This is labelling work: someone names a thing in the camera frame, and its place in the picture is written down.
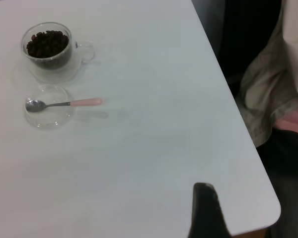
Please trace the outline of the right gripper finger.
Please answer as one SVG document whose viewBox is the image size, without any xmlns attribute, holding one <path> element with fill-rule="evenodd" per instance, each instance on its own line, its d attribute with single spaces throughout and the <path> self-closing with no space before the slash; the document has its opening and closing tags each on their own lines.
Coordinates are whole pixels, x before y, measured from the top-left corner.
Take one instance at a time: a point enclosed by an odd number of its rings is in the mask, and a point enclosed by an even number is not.
<svg viewBox="0 0 298 238">
<path fill-rule="evenodd" d="M 215 188 L 209 183 L 193 187 L 190 238 L 229 238 L 222 209 Z"/>
</svg>

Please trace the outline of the bystander bare hand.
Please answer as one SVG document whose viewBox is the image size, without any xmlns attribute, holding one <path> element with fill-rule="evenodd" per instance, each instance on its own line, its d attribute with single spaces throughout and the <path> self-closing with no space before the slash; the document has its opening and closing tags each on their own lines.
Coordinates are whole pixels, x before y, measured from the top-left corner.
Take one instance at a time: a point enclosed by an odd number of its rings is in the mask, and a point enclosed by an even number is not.
<svg viewBox="0 0 298 238">
<path fill-rule="evenodd" d="M 298 133 L 298 110 L 276 120 L 274 127 L 280 130 L 288 130 Z"/>
</svg>

